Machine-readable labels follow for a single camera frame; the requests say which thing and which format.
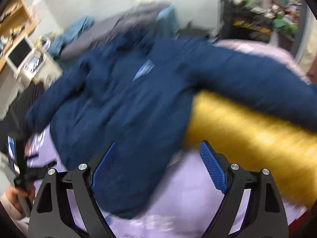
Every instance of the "yellow fabric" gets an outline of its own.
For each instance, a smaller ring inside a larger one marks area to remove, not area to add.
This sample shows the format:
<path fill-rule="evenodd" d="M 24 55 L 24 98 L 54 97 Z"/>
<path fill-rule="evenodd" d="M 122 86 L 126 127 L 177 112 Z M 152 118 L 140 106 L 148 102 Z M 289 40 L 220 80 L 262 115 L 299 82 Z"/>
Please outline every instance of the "yellow fabric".
<path fill-rule="evenodd" d="M 246 170 L 268 168 L 283 198 L 307 207 L 317 199 L 317 133 L 202 91 L 185 143 L 197 148 L 202 140 Z"/>

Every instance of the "blue jacket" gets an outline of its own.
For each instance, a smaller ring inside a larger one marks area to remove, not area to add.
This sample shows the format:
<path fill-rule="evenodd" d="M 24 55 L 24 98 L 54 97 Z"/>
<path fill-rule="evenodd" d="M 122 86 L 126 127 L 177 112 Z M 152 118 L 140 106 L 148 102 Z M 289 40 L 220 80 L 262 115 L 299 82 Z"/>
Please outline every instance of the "blue jacket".
<path fill-rule="evenodd" d="M 133 218 L 182 147 L 200 89 L 317 130 L 315 86 L 285 66 L 203 40 L 147 38 L 139 31 L 86 53 L 36 101 L 27 121 L 33 132 L 50 123 L 69 170 L 116 141 L 95 198 L 103 210 Z"/>

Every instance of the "yellow cushion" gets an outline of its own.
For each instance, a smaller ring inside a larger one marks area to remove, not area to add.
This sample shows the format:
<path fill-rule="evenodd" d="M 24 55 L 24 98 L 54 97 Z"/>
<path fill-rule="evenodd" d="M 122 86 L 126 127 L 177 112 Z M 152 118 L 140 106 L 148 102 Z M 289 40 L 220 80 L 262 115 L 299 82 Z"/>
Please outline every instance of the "yellow cushion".
<path fill-rule="evenodd" d="M 185 143 L 197 148 L 202 140 L 246 170 L 268 168 L 283 198 L 307 207 L 317 199 L 317 133 L 202 91 Z"/>

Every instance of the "clutter on shelf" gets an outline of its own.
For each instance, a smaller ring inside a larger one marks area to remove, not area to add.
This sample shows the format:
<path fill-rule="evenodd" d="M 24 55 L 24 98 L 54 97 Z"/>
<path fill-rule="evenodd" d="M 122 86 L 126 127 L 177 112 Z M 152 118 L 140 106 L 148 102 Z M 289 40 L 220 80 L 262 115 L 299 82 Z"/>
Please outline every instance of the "clutter on shelf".
<path fill-rule="evenodd" d="M 220 0 L 219 39 L 245 39 L 268 43 L 274 31 L 294 39 L 301 0 Z"/>

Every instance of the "metal bolt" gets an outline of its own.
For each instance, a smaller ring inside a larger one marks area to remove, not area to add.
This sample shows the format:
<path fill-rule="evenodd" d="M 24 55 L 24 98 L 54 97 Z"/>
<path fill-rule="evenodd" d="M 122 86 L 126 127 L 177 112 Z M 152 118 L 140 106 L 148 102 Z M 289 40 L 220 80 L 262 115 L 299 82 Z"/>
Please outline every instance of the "metal bolt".
<path fill-rule="evenodd" d="M 231 168 L 232 168 L 233 170 L 238 170 L 240 167 L 239 167 L 238 164 L 231 164 Z"/>
<path fill-rule="evenodd" d="M 53 175 L 53 174 L 55 174 L 55 169 L 51 168 L 47 173 L 49 175 Z"/>
<path fill-rule="evenodd" d="M 262 173 L 264 173 L 265 175 L 268 175 L 268 174 L 270 174 L 270 171 L 266 168 L 263 168 Z"/>
<path fill-rule="evenodd" d="M 80 164 L 78 167 L 79 170 L 85 170 L 86 168 L 87 168 L 86 164 Z"/>

